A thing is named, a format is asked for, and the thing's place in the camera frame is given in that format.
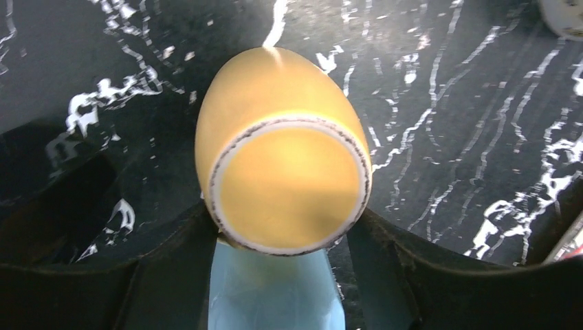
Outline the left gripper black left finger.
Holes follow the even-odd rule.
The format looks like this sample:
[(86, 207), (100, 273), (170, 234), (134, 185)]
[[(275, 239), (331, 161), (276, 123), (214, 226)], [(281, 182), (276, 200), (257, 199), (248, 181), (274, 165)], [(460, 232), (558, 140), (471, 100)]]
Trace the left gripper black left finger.
[(205, 329), (217, 227), (203, 203), (118, 263), (1, 266), (2, 329)]

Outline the yellow mug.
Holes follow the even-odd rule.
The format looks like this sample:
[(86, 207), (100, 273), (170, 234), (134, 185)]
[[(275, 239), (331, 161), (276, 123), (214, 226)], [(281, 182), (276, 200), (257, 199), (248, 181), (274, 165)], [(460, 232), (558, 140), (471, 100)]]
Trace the yellow mug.
[(279, 47), (246, 50), (218, 71), (199, 112), (195, 165), (220, 232), (264, 254), (333, 243), (372, 190), (351, 103), (310, 60)]

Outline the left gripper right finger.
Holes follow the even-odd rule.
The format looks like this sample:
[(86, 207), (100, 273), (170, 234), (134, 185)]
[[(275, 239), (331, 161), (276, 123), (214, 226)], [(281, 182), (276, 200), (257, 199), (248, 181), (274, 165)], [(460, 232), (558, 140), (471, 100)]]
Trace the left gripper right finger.
[(581, 329), (582, 258), (509, 267), (464, 256), (365, 210), (349, 230), (347, 329)]

